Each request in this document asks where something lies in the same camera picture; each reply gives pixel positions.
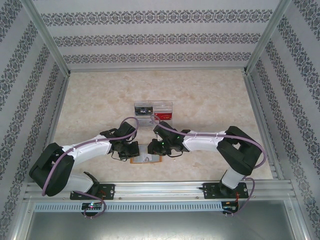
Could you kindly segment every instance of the beige marble surface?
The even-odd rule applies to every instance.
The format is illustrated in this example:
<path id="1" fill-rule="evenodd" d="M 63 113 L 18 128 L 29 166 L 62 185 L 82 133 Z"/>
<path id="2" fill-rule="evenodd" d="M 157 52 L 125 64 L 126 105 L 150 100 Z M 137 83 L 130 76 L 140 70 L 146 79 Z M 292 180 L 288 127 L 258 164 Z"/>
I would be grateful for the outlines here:
<path id="1" fill-rule="evenodd" d="M 179 131 L 219 132 L 233 125 L 261 143 L 240 70 L 72 73 L 54 141 L 76 144 L 117 128 L 134 115 L 135 101 L 172 101 L 173 127 Z M 141 128 L 136 139 L 148 144 L 154 136 Z M 98 181 L 149 182 L 220 180 L 227 168 L 219 153 L 194 151 L 147 164 L 114 160 L 109 154 L 81 163 L 74 171 L 90 172 Z M 251 176 L 272 179 L 269 164 Z"/>

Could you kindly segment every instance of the red label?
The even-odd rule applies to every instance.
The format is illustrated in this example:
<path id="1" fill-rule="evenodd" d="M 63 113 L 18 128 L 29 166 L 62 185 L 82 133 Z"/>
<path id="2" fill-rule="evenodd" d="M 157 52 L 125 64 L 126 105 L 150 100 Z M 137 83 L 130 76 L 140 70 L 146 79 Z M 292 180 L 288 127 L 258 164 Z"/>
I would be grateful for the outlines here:
<path id="1" fill-rule="evenodd" d="M 160 120 L 171 120 L 172 119 L 172 112 L 171 113 L 155 113 Z"/>

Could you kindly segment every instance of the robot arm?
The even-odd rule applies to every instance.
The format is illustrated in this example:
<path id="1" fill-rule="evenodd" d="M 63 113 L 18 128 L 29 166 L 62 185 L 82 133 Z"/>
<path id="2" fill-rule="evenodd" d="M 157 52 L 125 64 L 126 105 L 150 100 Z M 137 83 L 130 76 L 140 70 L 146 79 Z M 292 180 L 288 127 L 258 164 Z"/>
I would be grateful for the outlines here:
<path id="1" fill-rule="evenodd" d="M 164 121 L 159 124 L 176 131 Z M 181 131 L 181 133 L 187 135 L 168 131 L 158 125 L 153 131 L 158 138 L 153 139 L 149 144 L 149 154 L 171 156 L 172 150 L 177 152 L 197 150 L 219 152 L 230 165 L 220 181 L 220 191 L 225 194 L 235 189 L 245 176 L 251 175 L 262 153 L 256 145 L 245 140 L 222 137 L 222 135 L 237 136 L 254 141 L 236 126 L 230 126 L 226 131 L 211 133 Z"/>
<path id="2" fill-rule="evenodd" d="M 107 140 L 127 136 L 135 131 L 135 128 L 127 122 L 123 122 L 119 129 L 113 128 L 103 131 L 96 137 L 77 144 L 59 146 L 49 144 L 38 160 L 32 166 L 29 175 L 43 189 L 50 171 L 60 156 L 69 151 L 56 166 L 45 193 L 51 197 L 62 190 L 80 191 L 95 196 L 99 182 L 88 172 L 72 173 L 72 168 L 80 163 L 97 156 L 118 152 L 120 160 L 139 156 L 138 142 L 132 137 L 121 140 Z"/>

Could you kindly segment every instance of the vented metal strip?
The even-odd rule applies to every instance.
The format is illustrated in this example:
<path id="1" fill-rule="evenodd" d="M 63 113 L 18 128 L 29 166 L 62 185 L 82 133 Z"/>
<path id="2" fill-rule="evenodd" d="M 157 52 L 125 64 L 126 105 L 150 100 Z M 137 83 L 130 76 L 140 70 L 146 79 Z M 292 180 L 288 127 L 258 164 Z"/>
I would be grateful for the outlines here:
<path id="1" fill-rule="evenodd" d="M 37 203 L 34 208 L 36 213 L 71 213 L 81 212 L 80 202 L 47 202 Z M 222 211 L 220 201 L 203 202 L 108 202 L 106 211 L 110 213 L 127 212 L 211 212 Z M 99 212 L 99 210 L 88 210 L 89 212 Z"/>

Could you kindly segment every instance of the patterned wallpaper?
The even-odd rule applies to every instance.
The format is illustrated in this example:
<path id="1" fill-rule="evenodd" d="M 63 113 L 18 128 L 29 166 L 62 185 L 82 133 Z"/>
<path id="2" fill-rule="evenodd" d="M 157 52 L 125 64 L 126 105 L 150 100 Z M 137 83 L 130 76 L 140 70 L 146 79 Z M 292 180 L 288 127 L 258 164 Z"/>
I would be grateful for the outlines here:
<path id="1" fill-rule="evenodd" d="M 320 239 L 319 20 L 317 1 L 292 1 L 251 73 L 311 239 Z"/>
<path id="2" fill-rule="evenodd" d="M 49 137 L 66 80 L 18 0 L 0 0 L 0 240 Z"/>
<path id="3" fill-rule="evenodd" d="M 71 70 L 245 67 L 279 0 L 35 0 Z"/>

